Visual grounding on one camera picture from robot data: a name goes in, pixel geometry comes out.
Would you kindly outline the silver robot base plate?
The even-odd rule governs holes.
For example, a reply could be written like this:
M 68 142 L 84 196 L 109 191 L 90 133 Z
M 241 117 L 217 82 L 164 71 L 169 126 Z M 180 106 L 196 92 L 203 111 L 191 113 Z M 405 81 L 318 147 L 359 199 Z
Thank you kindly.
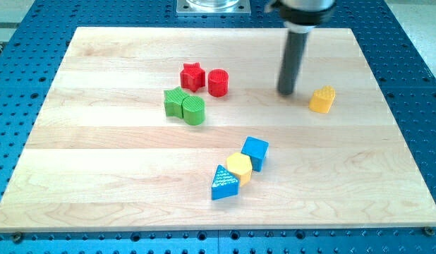
M 249 0 L 175 0 L 179 16 L 250 14 Z

